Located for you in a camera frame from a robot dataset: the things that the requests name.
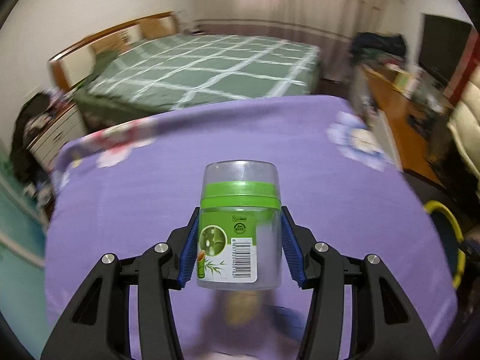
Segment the yellow rimmed trash bin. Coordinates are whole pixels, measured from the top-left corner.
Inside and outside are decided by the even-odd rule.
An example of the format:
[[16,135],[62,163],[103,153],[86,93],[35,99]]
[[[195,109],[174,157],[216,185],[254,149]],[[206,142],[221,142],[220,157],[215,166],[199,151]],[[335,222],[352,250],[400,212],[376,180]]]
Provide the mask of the yellow rimmed trash bin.
[[430,200],[424,205],[439,234],[443,250],[448,260],[454,289],[459,289],[465,272],[466,255],[461,250],[464,241],[461,227],[454,214],[441,202]]

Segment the pink white curtain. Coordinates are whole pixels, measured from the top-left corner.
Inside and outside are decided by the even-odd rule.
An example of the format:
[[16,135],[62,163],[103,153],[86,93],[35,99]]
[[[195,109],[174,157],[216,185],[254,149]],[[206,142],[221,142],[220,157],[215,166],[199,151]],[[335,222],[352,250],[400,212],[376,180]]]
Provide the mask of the pink white curtain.
[[350,74],[358,33],[377,31],[388,0],[193,0],[195,23],[209,33],[264,35],[319,47],[323,78]]

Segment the pile of clothes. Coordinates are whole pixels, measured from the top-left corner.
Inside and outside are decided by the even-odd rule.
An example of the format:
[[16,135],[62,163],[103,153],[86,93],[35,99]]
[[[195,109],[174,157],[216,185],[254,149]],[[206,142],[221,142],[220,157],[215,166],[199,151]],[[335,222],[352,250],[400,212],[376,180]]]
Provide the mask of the pile of clothes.
[[356,66],[367,60],[393,59],[400,65],[405,63],[407,44],[401,34],[357,33],[349,48],[350,64]]

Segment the cream puffer jacket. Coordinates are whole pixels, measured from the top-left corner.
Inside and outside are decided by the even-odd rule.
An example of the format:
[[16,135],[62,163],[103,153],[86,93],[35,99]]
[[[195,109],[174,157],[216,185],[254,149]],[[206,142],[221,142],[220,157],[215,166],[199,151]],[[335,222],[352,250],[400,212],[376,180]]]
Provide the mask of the cream puffer jacket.
[[479,195],[479,86],[472,80],[448,120],[448,129],[461,159],[477,179]]

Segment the black television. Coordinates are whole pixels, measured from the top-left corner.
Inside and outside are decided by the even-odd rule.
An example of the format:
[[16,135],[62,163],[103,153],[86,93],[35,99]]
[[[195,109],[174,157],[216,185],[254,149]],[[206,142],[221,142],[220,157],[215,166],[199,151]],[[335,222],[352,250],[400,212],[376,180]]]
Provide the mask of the black television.
[[419,67],[446,86],[456,71],[472,28],[458,19],[424,14]]

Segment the bed with green quilt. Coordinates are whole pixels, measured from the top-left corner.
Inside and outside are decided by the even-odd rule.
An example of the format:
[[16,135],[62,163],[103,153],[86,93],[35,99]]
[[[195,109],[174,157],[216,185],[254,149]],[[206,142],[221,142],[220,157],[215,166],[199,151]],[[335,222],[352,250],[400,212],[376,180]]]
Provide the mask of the bed with green quilt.
[[72,100],[85,121],[112,126],[169,111],[310,94],[320,49],[275,37],[172,35],[97,55]]

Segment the sliding wardrobe door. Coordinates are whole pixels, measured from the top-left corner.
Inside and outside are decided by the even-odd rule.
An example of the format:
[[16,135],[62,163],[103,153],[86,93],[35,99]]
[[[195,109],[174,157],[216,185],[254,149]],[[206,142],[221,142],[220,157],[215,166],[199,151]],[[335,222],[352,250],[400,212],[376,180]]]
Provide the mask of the sliding wardrobe door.
[[1,316],[33,359],[50,334],[45,296],[47,222],[1,145]]

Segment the white nightstand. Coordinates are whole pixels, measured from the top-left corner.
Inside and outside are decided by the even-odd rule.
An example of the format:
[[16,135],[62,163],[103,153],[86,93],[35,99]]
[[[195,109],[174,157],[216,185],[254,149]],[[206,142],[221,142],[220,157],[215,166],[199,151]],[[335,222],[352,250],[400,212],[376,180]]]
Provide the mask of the white nightstand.
[[51,172],[62,147],[86,134],[86,125],[77,105],[69,103],[32,140],[28,150],[44,171]]

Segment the wooden long cabinet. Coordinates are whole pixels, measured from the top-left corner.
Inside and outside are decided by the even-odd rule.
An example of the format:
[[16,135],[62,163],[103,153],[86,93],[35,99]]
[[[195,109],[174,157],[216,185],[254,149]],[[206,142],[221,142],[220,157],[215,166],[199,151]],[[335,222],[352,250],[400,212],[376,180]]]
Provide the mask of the wooden long cabinet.
[[384,76],[362,64],[354,67],[349,99],[355,112],[397,168],[440,187],[427,163],[427,140],[408,123],[411,103]]

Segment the clear green lid jar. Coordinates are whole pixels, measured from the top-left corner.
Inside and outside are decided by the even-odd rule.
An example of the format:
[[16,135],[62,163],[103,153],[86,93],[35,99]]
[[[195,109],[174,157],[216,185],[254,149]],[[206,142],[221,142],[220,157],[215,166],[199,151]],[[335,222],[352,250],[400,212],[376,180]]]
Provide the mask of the clear green lid jar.
[[271,163],[235,160],[206,166],[197,237],[197,283],[259,291],[281,283],[281,194]]

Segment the purple floral tablecloth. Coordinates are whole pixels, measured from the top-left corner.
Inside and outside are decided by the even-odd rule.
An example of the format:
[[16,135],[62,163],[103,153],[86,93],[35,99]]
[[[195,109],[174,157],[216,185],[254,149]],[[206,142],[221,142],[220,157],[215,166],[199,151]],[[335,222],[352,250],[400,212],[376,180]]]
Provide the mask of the purple floral tablecloth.
[[44,359],[436,359],[431,218],[345,101],[171,111],[66,144]]

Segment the dark clothes on nightstand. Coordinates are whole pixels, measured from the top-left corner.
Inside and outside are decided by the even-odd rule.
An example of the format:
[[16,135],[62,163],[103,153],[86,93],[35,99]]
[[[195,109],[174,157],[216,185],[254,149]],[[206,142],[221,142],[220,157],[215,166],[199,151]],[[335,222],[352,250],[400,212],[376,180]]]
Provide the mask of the dark clothes on nightstand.
[[39,92],[22,106],[16,119],[10,147],[10,162],[15,177],[24,185],[35,185],[38,180],[45,177],[45,172],[28,146],[40,132],[38,127],[32,127],[31,122],[44,114],[49,105],[50,96]]

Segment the wooden headboard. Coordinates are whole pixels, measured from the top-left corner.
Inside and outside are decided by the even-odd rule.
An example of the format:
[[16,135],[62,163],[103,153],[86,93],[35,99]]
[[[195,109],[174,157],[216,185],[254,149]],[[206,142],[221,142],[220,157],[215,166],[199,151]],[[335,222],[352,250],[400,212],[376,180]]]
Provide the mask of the wooden headboard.
[[49,60],[51,78],[64,93],[82,82],[93,70],[97,55],[113,50],[125,53],[141,41],[147,40],[143,27],[163,27],[167,35],[180,33],[178,15],[173,11],[157,13],[118,24],[88,35]]

